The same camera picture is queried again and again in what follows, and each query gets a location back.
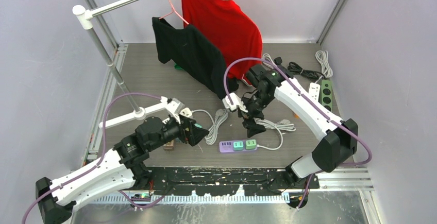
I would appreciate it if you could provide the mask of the green plug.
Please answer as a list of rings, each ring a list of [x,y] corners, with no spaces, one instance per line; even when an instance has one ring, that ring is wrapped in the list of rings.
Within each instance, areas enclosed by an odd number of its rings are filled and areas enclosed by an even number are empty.
[[[257,148],[257,142],[254,139],[245,141],[245,149],[246,150],[254,150]]]

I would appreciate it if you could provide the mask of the teal plug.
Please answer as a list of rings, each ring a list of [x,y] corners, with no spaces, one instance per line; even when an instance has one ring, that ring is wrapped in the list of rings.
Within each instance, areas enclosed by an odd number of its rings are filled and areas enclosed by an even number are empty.
[[[233,142],[233,151],[242,151],[244,150],[244,142],[243,141],[234,141]]]

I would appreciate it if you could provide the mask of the pink plug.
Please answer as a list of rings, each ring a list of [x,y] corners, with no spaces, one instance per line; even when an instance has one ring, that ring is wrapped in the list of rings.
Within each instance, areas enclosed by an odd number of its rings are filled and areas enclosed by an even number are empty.
[[[165,151],[173,151],[175,149],[175,141],[171,140],[163,145],[163,150]]]

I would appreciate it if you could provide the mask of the purple power strip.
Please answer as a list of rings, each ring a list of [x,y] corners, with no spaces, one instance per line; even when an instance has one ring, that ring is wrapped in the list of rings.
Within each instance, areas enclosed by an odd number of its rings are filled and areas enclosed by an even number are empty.
[[[244,142],[244,150],[242,150],[242,151],[233,151],[233,142],[234,141],[243,141]],[[257,145],[257,148],[254,149],[254,150],[246,150],[245,149],[245,141],[246,140],[221,141],[221,142],[219,142],[220,153],[242,153],[242,152],[256,151],[258,149],[258,145]]]

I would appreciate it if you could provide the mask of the white power strip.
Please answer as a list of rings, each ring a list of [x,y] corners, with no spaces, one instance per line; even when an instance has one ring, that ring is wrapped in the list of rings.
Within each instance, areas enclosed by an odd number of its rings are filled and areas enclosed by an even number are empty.
[[[193,116],[193,113],[189,108],[182,109],[179,114],[188,118],[191,118]]]
[[[318,102],[320,97],[321,86],[318,83],[312,82],[309,85],[308,93],[314,101]]]

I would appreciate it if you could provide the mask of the green power strip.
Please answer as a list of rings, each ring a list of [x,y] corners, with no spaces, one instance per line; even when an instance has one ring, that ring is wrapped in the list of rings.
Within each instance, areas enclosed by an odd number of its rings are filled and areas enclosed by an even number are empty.
[[[319,103],[328,111],[332,111],[332,82],[327,79],[321,81]]]

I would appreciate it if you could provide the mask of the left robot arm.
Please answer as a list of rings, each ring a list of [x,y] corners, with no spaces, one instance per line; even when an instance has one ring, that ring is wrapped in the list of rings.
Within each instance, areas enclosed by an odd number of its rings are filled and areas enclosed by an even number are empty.
[[[36,197],[43,222],[64,223],[89,202],[114,191],[145,189],[150,175],[144,161],[150,152],[173,140],[194,147],[208,134],[194,119],[182,115],[166,120],[148,117],[97,160],[61,178],[39,179]]]

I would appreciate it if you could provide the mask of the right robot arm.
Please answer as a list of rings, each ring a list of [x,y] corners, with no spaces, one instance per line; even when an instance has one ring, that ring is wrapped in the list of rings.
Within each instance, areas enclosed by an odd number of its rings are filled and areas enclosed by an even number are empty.
[[[250,98],[242,99],[244,108],[239,111],[239,116],[243,118],[248,137],[264,132],[265,128],[255,120],[264,119],[262,111],[273,100],[277,100],[296,113],[310,128],[319,143],[311,153],[285,168],[287,184],[299,188],[310,174],[319,171],[330,173],[356,153],[358,125],[351,118],[342,120],[310,98],[299,82],[283,70],[283,67],[267,70],[261,64],[250,68],[247,78],[256,91]]]

